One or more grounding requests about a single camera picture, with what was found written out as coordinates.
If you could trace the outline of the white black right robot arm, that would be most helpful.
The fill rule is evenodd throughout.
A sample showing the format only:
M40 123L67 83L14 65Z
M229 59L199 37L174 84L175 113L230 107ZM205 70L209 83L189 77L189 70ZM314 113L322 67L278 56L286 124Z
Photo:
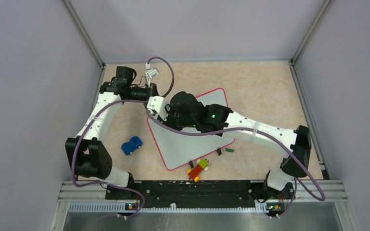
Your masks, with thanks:
M245 140L278 153L281 160L268 172L263 185L264 194L269 198L277 198L294 178L311 178L308 166L312 144L310 129L306 126L274 127L249 119L227 106L203 104L184 91L163 102L158 113L164 125L177 131L195 128L202 135Z

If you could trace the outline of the green marker cap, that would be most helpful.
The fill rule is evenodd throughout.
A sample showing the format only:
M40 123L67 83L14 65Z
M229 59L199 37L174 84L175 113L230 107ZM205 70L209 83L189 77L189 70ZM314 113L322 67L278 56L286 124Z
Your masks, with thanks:
M234 150L234 149L231 149L231 148L225 148L225 151L226 151L226 152L233 153L235 150Z

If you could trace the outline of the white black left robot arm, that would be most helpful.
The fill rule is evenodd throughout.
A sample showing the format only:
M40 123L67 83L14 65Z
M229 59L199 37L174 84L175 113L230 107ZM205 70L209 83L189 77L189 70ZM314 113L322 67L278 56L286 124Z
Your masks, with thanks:
M129 182L129 172L113 166L103 140L124 103L147 103L149 97L158 95L157 86L151 79L159 72L155 68L150 71L144 86L140 86L133 83L137 76L134 69L118 66L115 76L100 86L97 102L85 125L75 137L65 142L73 181L79 176L91 178L116 185L117 193L124 199L133 197L135 186Z

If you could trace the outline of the pink-framed whiteboard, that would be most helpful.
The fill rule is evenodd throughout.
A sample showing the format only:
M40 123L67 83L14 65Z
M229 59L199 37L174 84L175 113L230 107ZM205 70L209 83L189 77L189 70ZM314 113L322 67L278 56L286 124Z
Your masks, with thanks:
M185 97L182 93L174 95L169 104L186 103L192 108L196 107L196 102L203 106L218 104L228 106L225 90L216 88L199 96L190 94ZM194 161L207 154L215 152L218 148L223 148L234 142L233 138L222 138L217 135L210 136L188 136L177 134L161 127L159 124L147 119L158 152L167 170L174 170L187 165L189 161Z

